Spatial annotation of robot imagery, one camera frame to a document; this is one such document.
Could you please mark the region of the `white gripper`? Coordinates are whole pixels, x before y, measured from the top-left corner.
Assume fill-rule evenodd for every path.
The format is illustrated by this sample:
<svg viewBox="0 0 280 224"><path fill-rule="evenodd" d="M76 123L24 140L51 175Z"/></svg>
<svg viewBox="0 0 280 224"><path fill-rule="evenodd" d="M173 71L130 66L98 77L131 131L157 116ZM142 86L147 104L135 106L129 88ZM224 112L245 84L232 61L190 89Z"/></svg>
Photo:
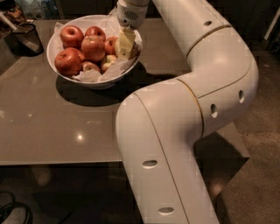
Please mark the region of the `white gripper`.
<svg viewBox="0 0 280 224"><path fill-rule="evenodd" d="M132 55L137 30L144 22L150 0L118 0L117 19L122 28L119 32L118 53L123 59Z"/></svg>

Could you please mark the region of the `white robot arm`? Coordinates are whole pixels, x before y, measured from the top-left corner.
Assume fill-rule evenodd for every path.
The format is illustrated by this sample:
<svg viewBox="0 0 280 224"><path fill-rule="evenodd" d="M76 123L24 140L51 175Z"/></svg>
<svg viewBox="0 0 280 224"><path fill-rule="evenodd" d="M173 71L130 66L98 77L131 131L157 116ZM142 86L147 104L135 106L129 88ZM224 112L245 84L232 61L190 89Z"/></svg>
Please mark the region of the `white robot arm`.
<svg viewBox="0 0 280 224"><path fill-rule="evenodd" d="M153 2L191 68L138 89L120 105L116 138L144 224L220 224L193 154L200 138L243 114L256 95L256 61L207 0L118 0L137 29Z"/></svg>

